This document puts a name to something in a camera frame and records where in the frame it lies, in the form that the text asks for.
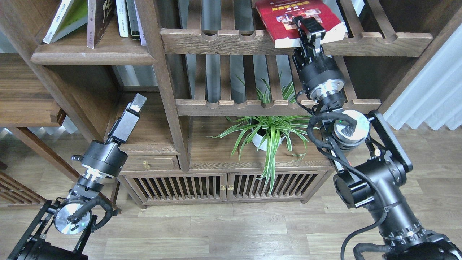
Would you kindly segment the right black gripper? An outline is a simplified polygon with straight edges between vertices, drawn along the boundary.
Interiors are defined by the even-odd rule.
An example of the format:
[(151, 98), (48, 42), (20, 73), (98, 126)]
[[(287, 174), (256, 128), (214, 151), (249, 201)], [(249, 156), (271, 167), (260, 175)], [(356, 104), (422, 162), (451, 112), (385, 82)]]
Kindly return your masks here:
[(325, 55), (321, 46), (325, 28), (315, 18), (296, 16), (292, 21), (300, 36), (300, 46), (294, 49), (293, 61), (307, 97), (322, 100), (339, 93), (345, 79), (336, 61)]

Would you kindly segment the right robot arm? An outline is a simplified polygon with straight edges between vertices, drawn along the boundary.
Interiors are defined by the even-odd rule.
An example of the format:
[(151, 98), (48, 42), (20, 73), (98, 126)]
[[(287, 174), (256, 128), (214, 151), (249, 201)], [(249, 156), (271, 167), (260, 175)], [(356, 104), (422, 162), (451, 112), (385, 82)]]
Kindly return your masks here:
[(306, 109), (307, 136), (336, 169), (333, 181), (342, 201), (348, 208), (368, 209), (375, 221), (348, 235), (340, 258), (350, 239), (378, 228), (384, 244), (358, 243), (355, 259), (379, 252), (384, 260), (460, 260), (461, 250), (447, 236), (425, 229), (400, 191), (413, 166), (383, 116), (343, 109), (344, 77), (320, 44), (326, 30), (315, 18), (296, 16), (293, 22), (300, 41), (293, 61), (302, 92), (317, 102)]

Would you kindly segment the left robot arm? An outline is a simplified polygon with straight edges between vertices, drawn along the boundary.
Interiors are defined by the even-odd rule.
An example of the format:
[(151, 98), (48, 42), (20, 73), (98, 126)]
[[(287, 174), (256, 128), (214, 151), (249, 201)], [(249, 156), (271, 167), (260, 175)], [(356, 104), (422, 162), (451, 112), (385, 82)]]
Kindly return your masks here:
[[(83, 254), (89, 235), (104, 226), (118, 211), (99, 195), (103, 179), (119, 176), (127, 160), (120, 150), (140, 118), (147, 98), (139, 93), (128, 103), (114, 123), (105, 142), (93, 140), (79, 161), (86, 172), (79, 177), (66, 198), (47, 200), (8, 256), (9, 260), (87, 260)], [(69, 251), (47, 242), (51, 226), (65, 235), (81, 234), (74, 250)]]

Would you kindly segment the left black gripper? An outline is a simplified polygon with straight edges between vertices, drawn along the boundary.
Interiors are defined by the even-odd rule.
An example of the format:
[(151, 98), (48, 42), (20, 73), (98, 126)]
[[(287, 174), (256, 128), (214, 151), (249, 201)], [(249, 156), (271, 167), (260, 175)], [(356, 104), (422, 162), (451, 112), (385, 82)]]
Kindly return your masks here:
[(107, 140), (104, 143), (93, 140), (83, 155), (73, 155), (71, 159), (81, 162), (90, 175), (99, 178), (117, 177), (128, 157), (120, 150), (120, 146), (132, 133), (146, 100), (147, 97), (135, 94), (128, 108), (114, 123)]

